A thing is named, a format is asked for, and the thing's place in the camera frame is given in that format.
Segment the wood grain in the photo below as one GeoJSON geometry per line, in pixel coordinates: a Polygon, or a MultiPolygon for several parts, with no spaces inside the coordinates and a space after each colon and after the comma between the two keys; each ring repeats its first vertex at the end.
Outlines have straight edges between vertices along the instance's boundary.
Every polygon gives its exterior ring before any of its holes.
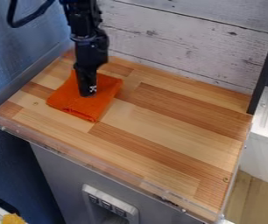
{"type": "Polygon", "coordinates": [[[120,1],[103,1],[102,11],[113,52],[215,85],[256,86],[268,33],[120,1]]]}
{"type": "Polygon", "coordinates": [[[127,102],[240,141],[245,139],[248,132],[244,124],[251,119],[250,115],[144,83],[135,89],[127,102]]]}
{"type": "Polygon", "coordinates": [[[268,183],[239,171],[225,217],[236,224],[268,223],[268,183]]]}
{"type": "Polygon", "coordinates": [[[0,125],[20,127],[22,138],[214,221],[250,125],[250,97],[110,58],[99,73],[124,85],[100,122],[91,123],[46,105],[68,78],[72,58],[55,60],[3,104],[0,116],[8,122],[0,125]]]}
{"type": "Polygon", "coordinates": [[[169,11],[184,16],[214,20],[220,23],[242,26],[254,30],[268,32],[268,3],[264,0],[241,2],[225,1],[164,1],[164,0],[118,0],[127,4],[135,4],[169,11]]]}
{"type": "Polygon", "coordinates": [[[248,193],[250,192],[251,175],[239,171],[236,177],[235,186],[229,198],[225,211],[226,219],[236,224],[241,223],[244,204],[248,193]]]}

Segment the wooden floor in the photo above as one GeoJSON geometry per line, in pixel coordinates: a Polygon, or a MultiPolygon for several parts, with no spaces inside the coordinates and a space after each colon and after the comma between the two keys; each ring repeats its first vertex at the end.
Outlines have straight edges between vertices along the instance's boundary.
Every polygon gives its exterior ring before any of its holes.
{"type": "Polygon", "coordinates": [[[268,183],[240,171],[225,216],[235,224],[267,224],[268,183]]]}
{"type": "MultiPolygon", "coordinates": [[[[100,121],[91,123],[46,105],[73,63],[70,54],[57,59],[3,104],[0,116],[27,127],[24,136],[119,178],[116,171],[127,172],[136,177],[132,184],[148,192],[162,195],[153,186],[172,192],[170,201],[213,220],[250,126],[250,97],[111,58],[99,72],[123,79],[123,87],[100,121]]],[[[126,175],[122,179],[129,182],[126,175]]]]}

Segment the orange block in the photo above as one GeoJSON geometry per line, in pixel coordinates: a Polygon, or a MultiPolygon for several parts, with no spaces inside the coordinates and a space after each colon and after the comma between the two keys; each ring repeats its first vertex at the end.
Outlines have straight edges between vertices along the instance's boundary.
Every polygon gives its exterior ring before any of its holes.
{"type": "Polygon", "coordinates": [[[96,95],[81,97],[75,70],[73,70],[67,81],[51,94],[46,103],[68,114],[96,122],[122,84],[121,79],[99,73],[97,75],[96,95]]]}

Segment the whitewashed wood panel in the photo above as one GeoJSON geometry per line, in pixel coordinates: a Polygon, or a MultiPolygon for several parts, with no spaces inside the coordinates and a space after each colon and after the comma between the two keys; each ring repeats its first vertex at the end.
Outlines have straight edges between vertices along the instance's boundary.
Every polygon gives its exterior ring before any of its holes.
{"type": "Polygon", "coordinates": [[[117,0],[268,32],[268,0],[117,0]]]}
{"type": "Polygon", "coordinates": [[[183,72],[252,90],[268,34],[106,0],[110,49],[183,72]]]}

